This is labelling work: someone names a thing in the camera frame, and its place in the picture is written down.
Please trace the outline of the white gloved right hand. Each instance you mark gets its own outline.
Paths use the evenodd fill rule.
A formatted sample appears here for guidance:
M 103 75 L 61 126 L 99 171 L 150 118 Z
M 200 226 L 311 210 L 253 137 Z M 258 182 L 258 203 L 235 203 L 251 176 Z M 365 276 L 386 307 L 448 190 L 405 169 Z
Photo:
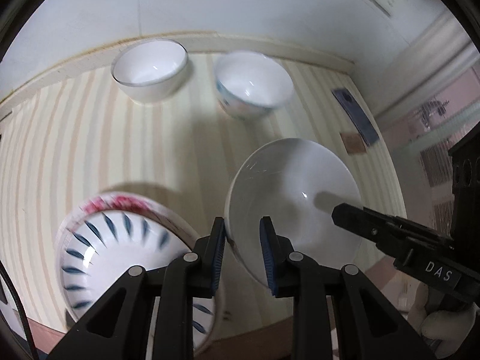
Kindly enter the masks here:
M 440 310 L 427 314 L 425 306 L 428 296 L 429 287 L 420 283 L 415 301 L 408 312 L 408 322 L 420 336 L 440 341 L 434 351 L 435 356 L 437 359 L 447 359 L 459 350 L 473 330 L 479 318 L 479 307 L 473 304 L 461 312 Z

